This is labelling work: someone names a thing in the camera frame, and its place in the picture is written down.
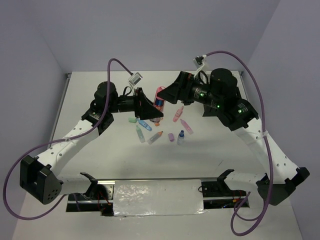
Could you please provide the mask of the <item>pink cap glue bottle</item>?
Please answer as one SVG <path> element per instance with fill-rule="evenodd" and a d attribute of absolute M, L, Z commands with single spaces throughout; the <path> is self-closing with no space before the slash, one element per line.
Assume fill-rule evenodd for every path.
<path fill-rule="evenodd" d="M 164 106 L 165 106 L 165 100 L 162 99 L 161 97 L 158 96 L 158 93 L 161 92 L 162 90 L 164 90 L 165 87 L 164 86 L 159 86 L 157 89 L 156 89 L 156 92 L 155 92 L 155 96 L 154 96 L 154 101 L 153 101 L 153 106 L 163 112 L 164 111 Z"/>

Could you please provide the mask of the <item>orange tip grey highlighter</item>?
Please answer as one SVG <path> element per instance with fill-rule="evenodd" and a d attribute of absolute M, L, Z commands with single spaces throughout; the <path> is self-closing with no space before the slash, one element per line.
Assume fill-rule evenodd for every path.
<path fill-rule="evenodd" d="M 149 145 L 152 145 L 155 141 L 157 141 L 163 134 L 163 131 L 159 131 L 157 133 L 155 133 L 152 137 L 150 137 L 148 140 L 147 140 L 147 143 Z"/>

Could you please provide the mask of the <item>purple highlighter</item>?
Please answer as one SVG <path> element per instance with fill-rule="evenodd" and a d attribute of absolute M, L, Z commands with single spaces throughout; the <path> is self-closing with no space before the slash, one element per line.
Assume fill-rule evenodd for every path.
<path fill-rule="evenodd" d="M 187 123 L 185 120 L 181 119 L 180 122 L 181 122 L 182 126 L 185 128 L 185 130 L 186 130 L 190 135 L 194 133 L 193 130 L 192 130 L 192 128 L 188 125 L 188 123 Z"/>

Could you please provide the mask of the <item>purple highlighter cap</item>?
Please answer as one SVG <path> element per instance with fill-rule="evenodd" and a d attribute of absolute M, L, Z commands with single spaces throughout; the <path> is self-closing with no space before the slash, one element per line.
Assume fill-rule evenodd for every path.
<path fill-rule="evenodd" d="M 169 138 L 170 142 L 174 142 L 175 141 L 175 137 L 174 137 L 174 135 L 172 133 L 168 134 L 168 138 Z"/>

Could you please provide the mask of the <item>blue cap clear bottle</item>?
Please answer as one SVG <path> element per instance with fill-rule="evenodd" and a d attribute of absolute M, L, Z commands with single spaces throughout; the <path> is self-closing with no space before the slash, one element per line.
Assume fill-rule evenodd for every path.
<path fill-rule="evenodd" d="M 177 144 L 181 146 L 184 143 L 184 140 L 185 140 L 185 131 L 181 130 L 177 136 Z"/>

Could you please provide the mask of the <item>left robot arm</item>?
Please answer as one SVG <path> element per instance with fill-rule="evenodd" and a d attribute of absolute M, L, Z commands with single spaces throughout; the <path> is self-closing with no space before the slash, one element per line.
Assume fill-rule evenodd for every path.
<path fill-rule="evenodd" d="M 114 113 L 134 112 L 141 120 L 162 118 L 163 113 L 145 96 L 142 88 L 134 95 L 118 95 L 112 82 L 102 82 L 94 100 L 75 127 L 61 141 L 36 157 L 25 156 L 20 162 L 20 186 L 42 204 L 51 203 L 59 195 L 80 193 L 91 200 L 97 196 L 98 181 L 81 172 L 60 176 L 66 164 L 87 144 L 97 139 L 114 121 Z"/>

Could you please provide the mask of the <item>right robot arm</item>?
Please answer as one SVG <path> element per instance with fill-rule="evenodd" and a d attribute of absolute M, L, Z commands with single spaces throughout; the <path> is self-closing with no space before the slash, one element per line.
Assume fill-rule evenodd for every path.
<path fill-rule="evenodd" d="M 171 104 L 181 101 L 187 106 L 198 102 L 213 109 L 214 116 L 248 146 L 265 169 L 263 174 L 226 170 L 217 178 L 217 190 L 221 195 L 228 196 L 240 190 L 257 191 L 264 201 L 277 206 L 310 176 L 310 172 L 285 156 L 267 133 L 262 117 L 241 97 L 237 84 L 237 79 L 225 68 L 212 70 L 207 84 L 181 71 L 157 96 Z"/>

